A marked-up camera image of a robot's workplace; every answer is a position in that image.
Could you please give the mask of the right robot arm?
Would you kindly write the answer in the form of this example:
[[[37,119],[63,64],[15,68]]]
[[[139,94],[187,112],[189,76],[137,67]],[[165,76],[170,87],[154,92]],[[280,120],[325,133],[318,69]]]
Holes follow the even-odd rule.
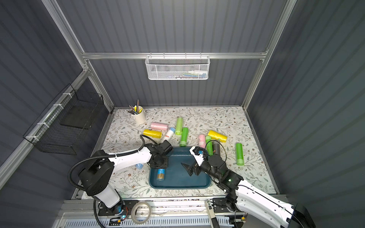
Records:
[[[257,189],[242,176],[228,169],[219,155],[200,154],[193,157],[193,164],[182,163],[182,166],[190,176],[205,173],[217,179],[216,185],[226,193],[226,206],[230,211],[246,212],[272,228],[316,227],[304,206],[294,206]]]

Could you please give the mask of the white roll with blue end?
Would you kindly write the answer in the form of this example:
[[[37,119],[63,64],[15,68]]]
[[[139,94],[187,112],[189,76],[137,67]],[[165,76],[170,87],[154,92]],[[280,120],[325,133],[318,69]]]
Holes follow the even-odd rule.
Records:
[[[136,164],[136,168],[139,170],[141,170],[143,167],[144,167],[144,164],[142,164],[142,163]]]

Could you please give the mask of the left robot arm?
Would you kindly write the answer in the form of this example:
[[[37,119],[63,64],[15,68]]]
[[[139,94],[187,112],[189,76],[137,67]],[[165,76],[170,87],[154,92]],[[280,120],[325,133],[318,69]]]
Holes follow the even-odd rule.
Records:
[[[168,154],[173,147],[168,142],[148,143],[140,149],[118,154],[97,151],[93,157],[81,162],[79,173],[80,189],[88,196],[104,203],[107,208],[123,205],[123,200],[110,182],[111,176],[118,171],[137,164],[147,163],[153,169],[168,167]]]

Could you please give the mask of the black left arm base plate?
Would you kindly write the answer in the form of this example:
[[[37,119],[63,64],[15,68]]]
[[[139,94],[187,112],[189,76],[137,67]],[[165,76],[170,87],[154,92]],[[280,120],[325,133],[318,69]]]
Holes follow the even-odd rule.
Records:
[[[138,200],[123,200],[112,208],[108,208],[103,202],[97,204],[99,216],[128,216]]]

